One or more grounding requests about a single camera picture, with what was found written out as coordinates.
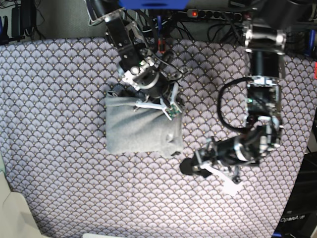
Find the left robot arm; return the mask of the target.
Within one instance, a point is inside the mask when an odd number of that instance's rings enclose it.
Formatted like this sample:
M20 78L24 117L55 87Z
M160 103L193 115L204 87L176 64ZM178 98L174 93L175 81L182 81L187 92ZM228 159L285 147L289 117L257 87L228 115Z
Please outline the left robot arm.
M282 134L280 64L287 31L313 5L311 0L266 0L259 12L243 23L245 50L250 54L250 74L226 83L217 98L217 115L223 126L237 136L223 141L210 138L206 147L182 161L182 174L210 175L240 181L241 167L257 167L262 158L280 145ZM233 127L221 112L225 91L246 83L246 125Z

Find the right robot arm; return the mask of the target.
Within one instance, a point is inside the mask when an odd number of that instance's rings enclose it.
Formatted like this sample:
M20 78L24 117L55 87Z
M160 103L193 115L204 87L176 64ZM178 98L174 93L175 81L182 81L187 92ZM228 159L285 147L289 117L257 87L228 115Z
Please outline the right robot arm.
M86 0L85 4L92 23L103 21L106 24L107 37L121 57L117 68L122 81L170 106L172 82L155 66L157 45L149 45L134 20L123 19L125 9L119 1Z

